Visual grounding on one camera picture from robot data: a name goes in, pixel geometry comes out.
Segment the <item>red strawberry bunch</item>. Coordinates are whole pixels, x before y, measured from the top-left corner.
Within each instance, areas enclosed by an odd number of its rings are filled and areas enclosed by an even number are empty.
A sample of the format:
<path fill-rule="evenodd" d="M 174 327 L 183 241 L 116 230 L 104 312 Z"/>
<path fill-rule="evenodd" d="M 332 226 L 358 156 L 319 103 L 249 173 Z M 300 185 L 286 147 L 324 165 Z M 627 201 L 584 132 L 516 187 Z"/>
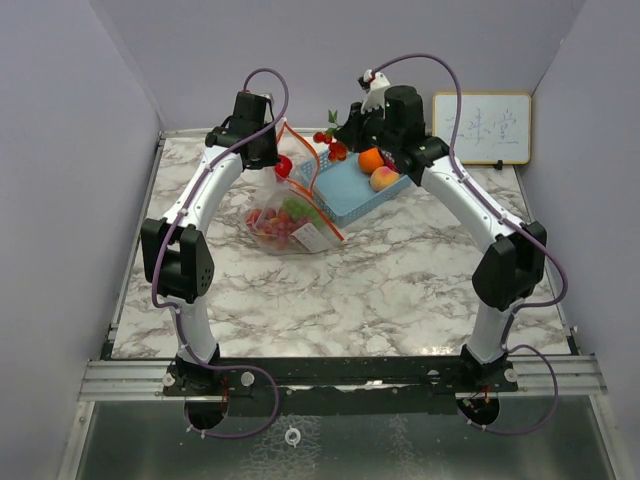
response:
<path fill-rule="evenodd" d="M 268 226 L 265 211 L 260 208 L 251 209 L 245 218 L 245 226 L 253 234 L 264 232 Z"/>

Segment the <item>red apple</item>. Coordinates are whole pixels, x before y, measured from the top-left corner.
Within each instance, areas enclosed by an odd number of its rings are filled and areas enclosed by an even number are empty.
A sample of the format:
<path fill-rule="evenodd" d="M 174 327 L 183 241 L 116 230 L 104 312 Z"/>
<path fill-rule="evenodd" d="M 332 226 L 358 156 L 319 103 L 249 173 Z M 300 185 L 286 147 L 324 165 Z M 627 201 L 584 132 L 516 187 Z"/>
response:
<path fill-rule="evenodd" d="M 286 155 L 278 155 L 278 163 L 273 167 L 276 178 L 279 181 L 284 181 L 289 178 L 293 169 L 293 163 Z"/>

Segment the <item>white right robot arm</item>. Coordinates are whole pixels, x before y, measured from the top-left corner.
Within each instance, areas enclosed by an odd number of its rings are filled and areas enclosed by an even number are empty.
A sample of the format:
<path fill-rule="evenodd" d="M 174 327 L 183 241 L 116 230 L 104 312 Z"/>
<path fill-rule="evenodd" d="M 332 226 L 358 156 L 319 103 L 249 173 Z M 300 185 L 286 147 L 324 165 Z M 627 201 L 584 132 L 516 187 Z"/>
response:
<path fill-rule="evenodd" d="M 412 86 L 365 87 L 335 137 L 355 152 L 380 151 L 402 175 L 438 199 L 475 241 L 482 258 L 472 275 L 479 308 L 463 348 L 461 383 L 481 391 L 505 355 L 508 319 L 544 274 L 547 240 L 538 222 L 524 223 L 480 188 L 443 140 L 425 131 L 422 97 Z"/>

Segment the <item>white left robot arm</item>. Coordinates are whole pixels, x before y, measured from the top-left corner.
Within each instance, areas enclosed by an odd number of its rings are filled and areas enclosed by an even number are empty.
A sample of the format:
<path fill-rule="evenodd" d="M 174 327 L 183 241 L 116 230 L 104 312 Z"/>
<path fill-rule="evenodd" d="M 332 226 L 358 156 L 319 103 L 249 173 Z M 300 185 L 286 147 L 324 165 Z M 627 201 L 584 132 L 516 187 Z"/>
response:
<path fill-rule="evenodd" d="M 197 169 L 178 200 L 159 219 L 143 221 L 140 240 L 144 272 L 152 303 L 170 310 L 176 335 L 176 357 L 191 364 L 186 382 L 206 395 L 220 385 L 219 355 L 211 333 L 205 294 L 214 277 L 206 234 L 224 195 L 246 169 L 278 162 L 275 125 L 268 95 L 241 91 L 232 114 L 205 137 Z"/>

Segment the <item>orange fruit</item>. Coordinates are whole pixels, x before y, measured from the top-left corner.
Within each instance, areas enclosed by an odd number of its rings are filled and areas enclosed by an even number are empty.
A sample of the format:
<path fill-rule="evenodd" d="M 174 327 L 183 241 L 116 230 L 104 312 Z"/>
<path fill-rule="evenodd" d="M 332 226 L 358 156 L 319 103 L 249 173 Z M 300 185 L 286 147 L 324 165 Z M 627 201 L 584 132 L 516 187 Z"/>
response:
<path fill-rule="evenodd" d="M 367 174 L 373 174 L 378 168 L 383 167 L 385 161 L 377 148 L 370 148 L 358 155 L 358 166 L 360 170 Z"/>

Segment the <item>clear zip bag orange zipper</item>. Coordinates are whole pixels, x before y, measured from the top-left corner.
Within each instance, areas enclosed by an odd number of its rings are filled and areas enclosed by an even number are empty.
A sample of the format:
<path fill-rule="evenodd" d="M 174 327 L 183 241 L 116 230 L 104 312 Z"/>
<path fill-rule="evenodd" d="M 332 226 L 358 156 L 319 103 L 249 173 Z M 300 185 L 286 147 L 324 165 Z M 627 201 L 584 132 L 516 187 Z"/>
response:
<path fill-rule="evenodd" d="M 344 236 L 304 194 L 273 193 L 244 213 L 244 226 L 257 246 L 270 255 L 317 254 L 341 246 Z"/>

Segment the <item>peach fruit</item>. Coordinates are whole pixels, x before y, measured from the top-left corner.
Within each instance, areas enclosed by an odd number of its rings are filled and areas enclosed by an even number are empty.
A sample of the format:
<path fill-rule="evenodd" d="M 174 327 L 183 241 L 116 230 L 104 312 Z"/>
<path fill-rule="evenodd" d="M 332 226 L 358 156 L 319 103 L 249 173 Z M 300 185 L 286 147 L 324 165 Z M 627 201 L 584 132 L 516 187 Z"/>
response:
<path fill-rule="evenodd" d="M 369 183 L 375 192 L 393 185 L 400 178 L 400 174 L 387 166 L 381 166 L 374 170 L 370 176 Z"/>

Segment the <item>green grape bunch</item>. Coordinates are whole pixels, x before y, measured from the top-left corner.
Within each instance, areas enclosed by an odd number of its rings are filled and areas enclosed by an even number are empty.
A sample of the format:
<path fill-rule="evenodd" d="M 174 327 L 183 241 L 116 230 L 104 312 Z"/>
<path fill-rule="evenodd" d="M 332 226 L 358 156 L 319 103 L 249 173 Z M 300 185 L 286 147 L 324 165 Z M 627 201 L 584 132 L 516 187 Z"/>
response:
<path fill-rule="evenodd" d="M 321 216 L 316 210 L 315 205 L 299 196 L 285 198 L 282 202 L 281 209 L 294 222 L 310 221 L 316 223 L 321 220 Z"/>

